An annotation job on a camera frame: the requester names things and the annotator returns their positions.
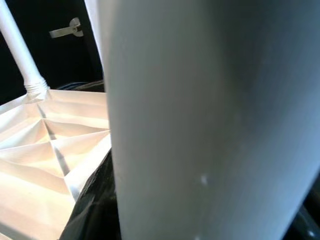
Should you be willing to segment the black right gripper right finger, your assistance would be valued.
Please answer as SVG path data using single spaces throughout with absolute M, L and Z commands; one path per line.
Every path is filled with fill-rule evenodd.
M 320 239 L 320 176 L 314 181 L 287 230 L 288 240 Z

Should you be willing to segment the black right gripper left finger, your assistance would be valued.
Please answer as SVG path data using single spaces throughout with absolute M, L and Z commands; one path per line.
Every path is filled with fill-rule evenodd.
M 61 240 L 121 238 L 111 150 L 86 181 L 59 238 Z

